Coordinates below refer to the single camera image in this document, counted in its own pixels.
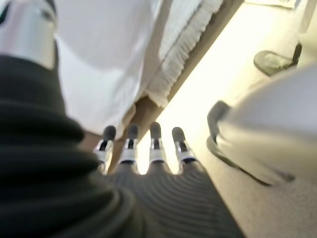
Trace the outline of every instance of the white cloth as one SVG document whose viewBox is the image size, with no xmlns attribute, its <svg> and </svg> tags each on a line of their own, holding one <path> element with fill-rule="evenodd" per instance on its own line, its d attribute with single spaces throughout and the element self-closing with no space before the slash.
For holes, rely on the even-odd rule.
<svg viewBox="0 0 317 238">
<path fill-rule="evenodd" d="M 161 0 L 55 0 L 67 114 L 87 131 L 121 121 L 139 91 Z"/>
</svg>

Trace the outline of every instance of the gray ribbed surface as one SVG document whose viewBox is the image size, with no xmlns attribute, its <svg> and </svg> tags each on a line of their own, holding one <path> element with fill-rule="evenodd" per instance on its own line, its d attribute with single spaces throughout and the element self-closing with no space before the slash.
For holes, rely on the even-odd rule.
<svg viewBox="0 0 317 238">
<path fill-rule="evenodd" d="M 181 175 L 170 174 L 162 162 L 144 176 L 135 171 L 132 165 L 121 164 L 107 180 L 133 191 L 137 204 L 158 222 L 165 237 L 244 237 L 198 162 L 185 164 Z"/>
</svg>

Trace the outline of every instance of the floor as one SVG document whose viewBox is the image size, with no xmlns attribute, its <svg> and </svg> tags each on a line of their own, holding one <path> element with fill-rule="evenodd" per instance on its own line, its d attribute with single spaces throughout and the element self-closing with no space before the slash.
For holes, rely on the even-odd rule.
<svg viewBox="0 0 317 238">
<path fill-rule="evenodd" d="M 298 178 L 267 188 L 228 167 L 207 150 L 207 114 L 217 100 L 234 105 L 250 88 L 271 80 L 253 66 L 256 52 L 292 57 L 306 3 L 296 10 L 244 3 L 157 119 L 171 170 L 178 171 L 171 130 L 180 126 L 249 238 L 317 237 L 317 186 Z M 138 147 L 143 174 L 149 147 L 147 133 Z"/>
</svg>

